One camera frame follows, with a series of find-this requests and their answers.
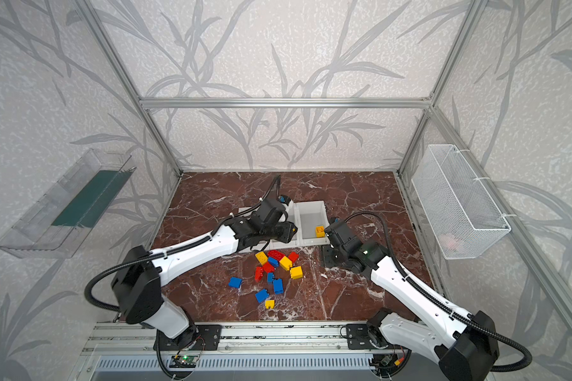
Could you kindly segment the red lego pile bottom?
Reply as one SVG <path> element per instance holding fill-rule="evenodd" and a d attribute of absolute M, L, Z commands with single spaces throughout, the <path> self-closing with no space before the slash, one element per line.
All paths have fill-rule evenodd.
<path fill-rule="evenodd" d="M 262 268 L 263 268 L 264 272 L 267 272 L 267 273 L 275 272 L 275 268 L 273 267 L 273 265 L 271 265 L 270 262 L 263 264 Z"/>

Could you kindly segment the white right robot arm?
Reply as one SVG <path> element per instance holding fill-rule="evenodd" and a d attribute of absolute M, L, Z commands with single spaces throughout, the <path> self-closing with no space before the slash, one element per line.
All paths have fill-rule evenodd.
<path fill-rule="evenodd" d="M 418 318 L 401 317 L 382 308 L 367 322 L 372 346 L 402 347 L 435 362 L 449 380 L 484 380 L 500 356 L 497 340 L 456 320 L 465 310 L 432 301 L 443 297 L 397 260 L 391 244 L 361 241 L 343 220 L 325 228 L 339 266 L 361 274 L 403 303 Z"/>

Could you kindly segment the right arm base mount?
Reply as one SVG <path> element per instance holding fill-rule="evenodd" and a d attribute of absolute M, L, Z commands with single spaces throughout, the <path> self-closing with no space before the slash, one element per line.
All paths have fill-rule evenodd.
<path fill-rule="evenodd" d="M 349 350 L 385 349 L 388 346 L 386 340 L 370 334 L 367 324 L 347 324 L 345 330 L 343 336 Z"/>

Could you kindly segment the yellow lego pile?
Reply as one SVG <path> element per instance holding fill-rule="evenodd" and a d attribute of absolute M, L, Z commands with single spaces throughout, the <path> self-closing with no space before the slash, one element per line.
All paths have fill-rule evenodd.
<path fill-rule="evenodd" d="M 285 271 L 290 271 L 293 266 L 292 261 L 288 257 L 282 257 L 279 261 L 279 264 Z"/>

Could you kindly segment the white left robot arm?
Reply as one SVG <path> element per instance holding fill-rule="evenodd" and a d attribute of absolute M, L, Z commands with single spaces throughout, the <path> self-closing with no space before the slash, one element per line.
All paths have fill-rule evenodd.
<path fill-rule="evenodd" d="M 189 334 L 192 319 L 162 288 L 193 268 L 262 241 L 289 243 L 298 230 L 289 216 L 293 211 L 290 198 L 267 198 L 250 214 L 229 217 L 214 233 L 151 252 L 130 249 L 111 283 L 125 322 L 152 327 L 170 339 Z"/>

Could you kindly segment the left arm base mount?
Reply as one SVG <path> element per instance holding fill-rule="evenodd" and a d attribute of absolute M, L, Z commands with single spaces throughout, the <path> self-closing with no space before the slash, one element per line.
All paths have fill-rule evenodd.
<path fill-rule="evenodd" d="M 160 334 L 160 351 L 197 350 L 216 351 L 222 326 L 214 324 L 191 325 L 174 339 Z"/>

